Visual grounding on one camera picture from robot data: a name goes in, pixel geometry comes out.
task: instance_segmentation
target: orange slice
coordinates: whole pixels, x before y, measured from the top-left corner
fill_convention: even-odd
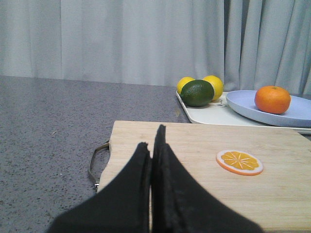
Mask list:
[[[239,150],[223,150],[217,153],[216,161],[222,168],[239,175],[255,176],[263,171],[259,159]]]

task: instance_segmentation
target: metal handle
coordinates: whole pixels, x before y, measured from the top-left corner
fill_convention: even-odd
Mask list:
[[[96,177],[96,176],[92,173],[91,169],[92,169],[92,167],[93,167],[94,159],[95,159],[95,157],[96,157],[96,154],[97,154],[99,151],[101,151],[101,150],[103,150],[103,149],[105,149],[105,148],[108,148],[108,149],[109,149],[109,145],[110,145],[110,144],[109,144],[109,141],[107,141],[107,142],[105,142],[102,146],[97,147],[97,148],[94,150],[93,156],[92,156],[92,158],[91,158],[91,162],[89,163],[89,166],[88,166],[88,174],[89,174],[91,180],[94,182],[95,191],[96,191],[96,192],[97,192],[97,188],[98,188],[98,186],[99,186],[100,178],[99,178],[99,177]]]

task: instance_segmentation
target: speckled countertop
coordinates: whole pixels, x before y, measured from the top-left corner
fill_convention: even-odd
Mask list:
[[[44,232],[92,197],[115,120],[189,122],[174,87],[0,76],[0,232]]]

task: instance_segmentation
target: light blue plate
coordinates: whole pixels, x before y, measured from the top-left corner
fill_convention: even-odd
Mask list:
[[[291,96],[289,109],[283,114],[260,111],[254,102],[256,91],[231,91],[227,103],[237,113],[252,120],[281,127],[311,128],[311,100]]]

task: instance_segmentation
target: tray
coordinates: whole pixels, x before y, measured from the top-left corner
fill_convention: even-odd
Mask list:
[[[228,94],[227,92],[224,92],[218,100],[212,101],[209,105],[205,107],[192,108],[186,106],[181,100],[179,94],[176,92],[176,96],[191,123],[285,128],[285,129],[293,129],[301,134],[311,134],[311,128],[273,126],[246,118],[235,112],[228,105],[226,100],[227,94]]]

